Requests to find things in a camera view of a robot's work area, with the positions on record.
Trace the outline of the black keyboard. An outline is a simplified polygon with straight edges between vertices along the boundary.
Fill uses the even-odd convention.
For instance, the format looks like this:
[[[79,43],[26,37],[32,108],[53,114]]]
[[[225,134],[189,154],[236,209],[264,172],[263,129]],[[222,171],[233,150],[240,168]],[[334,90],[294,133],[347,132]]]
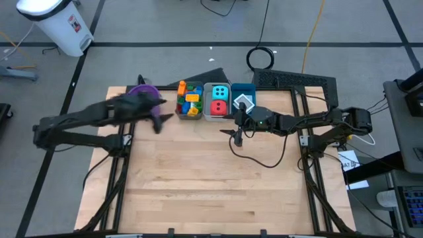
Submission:
[[[423,186],[399,186],[398,190],[408,225],[423,228]]]

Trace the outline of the grey stand base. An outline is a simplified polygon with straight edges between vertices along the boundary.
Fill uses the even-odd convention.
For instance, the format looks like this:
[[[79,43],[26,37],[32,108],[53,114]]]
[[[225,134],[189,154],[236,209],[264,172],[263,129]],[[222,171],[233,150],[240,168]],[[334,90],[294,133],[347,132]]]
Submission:
[[[31,81],[37,81],[38,75],[30,71],[23,71],[20,69],[11,69],[10,67],[4,67],[0,65],[0,77],[14,77],[28,79]]]

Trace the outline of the teal blue storage bin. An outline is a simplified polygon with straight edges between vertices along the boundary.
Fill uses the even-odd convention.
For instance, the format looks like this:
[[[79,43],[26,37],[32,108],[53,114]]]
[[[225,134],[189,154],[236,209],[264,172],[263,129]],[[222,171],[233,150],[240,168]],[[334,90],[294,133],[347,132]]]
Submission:
[[[253,102],[256,105],[256,85],[252,83],[234,83],[231,86],[231,113],[234,114],[237,109],[233,106],[233,101],[241,94],[252,95]]]

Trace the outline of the white paper sheet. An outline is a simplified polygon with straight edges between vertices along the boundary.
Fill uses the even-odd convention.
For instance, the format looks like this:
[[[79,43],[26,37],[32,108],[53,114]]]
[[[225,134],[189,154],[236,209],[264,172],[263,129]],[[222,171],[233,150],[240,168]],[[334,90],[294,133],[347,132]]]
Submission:
[[[354,183],[346,185],[347,190],[355,190],[355,189],[368,188],[368,187],[369,187],[369,183],[367,180],[362,180],[360,182],[354,182]]]
[[[342,162],[344,171],[355,169],[361,165],[354,151],[339,151],[338,157]]]

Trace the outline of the dark grey storage bin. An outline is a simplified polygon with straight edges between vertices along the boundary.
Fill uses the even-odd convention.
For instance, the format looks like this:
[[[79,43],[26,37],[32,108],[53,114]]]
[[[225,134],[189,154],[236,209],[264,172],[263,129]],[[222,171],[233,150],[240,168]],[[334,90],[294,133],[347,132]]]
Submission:
[[[203,93],[202,93],[202,96],[201,96],[201,99],[200,99],[200,102],[202,103],[202,111],[199,111],[199,113],[196,115],[196,116],[188,116],[187,114],[179,114],[178,113],[178,111],[175,109],[175,112],[176,112],[176,114],[178,115],[178,117],[181,119],[181,120],[199,120],[201,117],[202,117],[202,112],[203,112],[203,109],[204,109],[204,102],[203,102],[203,97],[204,97],[204,85],[203,85],[203,83],[201,83],[201,82],[197,82],[197,81],[194,81],[194,82],[188,82],[188,81],[185,81],[186,82],[186,84],[187,85],[193,85],[194,86],[194,90],[193,91],[188,91],[187,90],[187,93],[186,94],[195,94],[195,88],[197,87],[197,86],[201,86],[202,88],[203,88]],[[191,102],[191,108],[192,107],[195,107],[195,102]]]

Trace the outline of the red foam die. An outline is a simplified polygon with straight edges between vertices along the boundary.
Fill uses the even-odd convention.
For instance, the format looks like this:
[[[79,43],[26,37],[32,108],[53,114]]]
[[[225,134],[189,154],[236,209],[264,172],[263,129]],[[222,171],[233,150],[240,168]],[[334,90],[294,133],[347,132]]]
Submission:
[[[210,104],[212,116],[225,116],[227,114],[227,103],[224,100],[213,100]]]

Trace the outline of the cyan foam die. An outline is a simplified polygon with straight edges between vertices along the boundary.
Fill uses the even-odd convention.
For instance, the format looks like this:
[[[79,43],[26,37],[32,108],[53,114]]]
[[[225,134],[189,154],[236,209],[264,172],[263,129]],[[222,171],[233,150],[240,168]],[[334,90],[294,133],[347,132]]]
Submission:
[[[224,85],[214,86],[212,89],[213,100],[224,100],[227,101],[229,98],[229,89]]]

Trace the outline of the black desk beam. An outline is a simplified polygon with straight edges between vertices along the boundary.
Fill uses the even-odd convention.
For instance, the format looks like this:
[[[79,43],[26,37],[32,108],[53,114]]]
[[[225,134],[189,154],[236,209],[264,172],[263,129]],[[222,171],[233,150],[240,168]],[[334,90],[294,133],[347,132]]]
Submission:
[[[388,173],[392,170],[404,170],[403,157],[400,151],[376,159],[370,163],[360,165],[343,172],[345,184],[349,185],[368,178]]]

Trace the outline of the white pedal trash can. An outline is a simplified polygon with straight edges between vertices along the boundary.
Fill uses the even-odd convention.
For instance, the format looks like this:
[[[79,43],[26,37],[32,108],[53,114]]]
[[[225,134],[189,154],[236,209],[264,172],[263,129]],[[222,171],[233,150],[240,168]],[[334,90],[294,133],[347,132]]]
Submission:
[[[80,57],[94,41],[78,11],[80,5],[80,0],[19,0],[16,8],[65,54]]]

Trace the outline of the white storage bin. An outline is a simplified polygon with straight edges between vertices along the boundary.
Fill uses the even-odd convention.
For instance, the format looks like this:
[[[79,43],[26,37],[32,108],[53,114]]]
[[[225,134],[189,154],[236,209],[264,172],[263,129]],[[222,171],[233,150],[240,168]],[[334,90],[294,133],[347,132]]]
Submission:
[[[212,116],[210,114],[210,104],[213,101],[212,99],[212,89],[214,86],[217,85],[224,85],[229,89],[229,98],[226,101],[227,103],[227,114],[231,113],[231,86],[228,83],[206,83],[204,85],[204,109],[203,109],[203,115],[205,116],[205,119],[209,122],[222,122],[225,121],[225,119],[223,118],[223,116]]]

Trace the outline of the black perforated panel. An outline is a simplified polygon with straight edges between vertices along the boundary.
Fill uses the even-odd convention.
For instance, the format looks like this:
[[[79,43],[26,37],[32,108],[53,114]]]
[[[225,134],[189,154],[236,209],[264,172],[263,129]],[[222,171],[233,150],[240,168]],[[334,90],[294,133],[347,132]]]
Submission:
[[[252,83],[257,88],[263,89],[299,89],[301,93],[305,93],[307,96],[309,94],[306,93],[305,88],[320,87],[323,90],[325,101],[331,107],[338,107],[338,93],[334,77],[257,69],[254,72]]]

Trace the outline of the white paper roll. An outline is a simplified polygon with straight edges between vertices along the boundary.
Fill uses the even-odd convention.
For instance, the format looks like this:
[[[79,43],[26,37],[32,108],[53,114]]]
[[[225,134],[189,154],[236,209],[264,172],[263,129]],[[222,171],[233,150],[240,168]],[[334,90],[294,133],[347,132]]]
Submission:
[[[384,208],[394,208],[398,206],[397,197],[394,190],[386,190],[378,192],[376,200],[380,206]]]

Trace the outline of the grey side desk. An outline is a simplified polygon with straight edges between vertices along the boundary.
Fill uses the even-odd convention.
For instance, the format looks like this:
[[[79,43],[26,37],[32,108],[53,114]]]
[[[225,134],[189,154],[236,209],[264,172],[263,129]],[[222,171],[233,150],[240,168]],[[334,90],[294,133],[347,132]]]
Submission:
[[[423,118],[413,117],[406,105],[406,93],[394,81],[383,83],[404,169],[423,174]]]

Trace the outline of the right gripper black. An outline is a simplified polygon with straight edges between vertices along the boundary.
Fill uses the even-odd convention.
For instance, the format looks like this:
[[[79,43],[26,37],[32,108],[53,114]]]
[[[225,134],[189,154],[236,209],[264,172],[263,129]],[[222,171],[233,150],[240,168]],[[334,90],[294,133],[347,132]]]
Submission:
[[[237,131],[235,130],[220,130],[220,132],[224,134],[228,134],[230,136],[234,135],[234,144],[236,146],[242,146],[243,145],[243,139],[242,139],[242,133],[243,128],[245,125],[248,124],[250,116],[247,114],[247,106],[244,102],[239,103],[239,108],[237,109],[236,113],[234,114],[228,114],[223,116],[223,118],[234,118],[235,124],[238,125]]]

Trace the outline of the black desk equipment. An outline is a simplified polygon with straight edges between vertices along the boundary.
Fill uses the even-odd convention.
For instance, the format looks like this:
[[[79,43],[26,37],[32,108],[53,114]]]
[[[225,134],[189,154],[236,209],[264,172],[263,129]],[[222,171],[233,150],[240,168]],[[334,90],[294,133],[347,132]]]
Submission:
[[[423,68],[399,83],[406,93],[404,99],[413,117],[423,117]]]

